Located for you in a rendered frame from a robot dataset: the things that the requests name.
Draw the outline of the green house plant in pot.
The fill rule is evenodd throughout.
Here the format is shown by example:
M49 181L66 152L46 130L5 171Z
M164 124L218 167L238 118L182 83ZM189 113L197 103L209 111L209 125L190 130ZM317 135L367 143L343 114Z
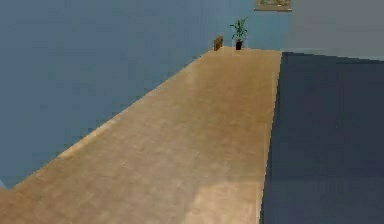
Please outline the green house plant in pot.
M235 43L235 49L241 50L243 42L247 38L248 30L245 28L245 23L247 21L247 17L237 20L234 24L231 24L230 27L234 29L234 33L232 34L231 39Z

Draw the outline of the framed wall picture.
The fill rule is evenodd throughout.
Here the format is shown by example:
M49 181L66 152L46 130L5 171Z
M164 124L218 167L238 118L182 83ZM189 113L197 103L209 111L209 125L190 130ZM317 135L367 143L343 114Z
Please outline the framed wall picture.
M256 0L256 11L291 12L291 0Z

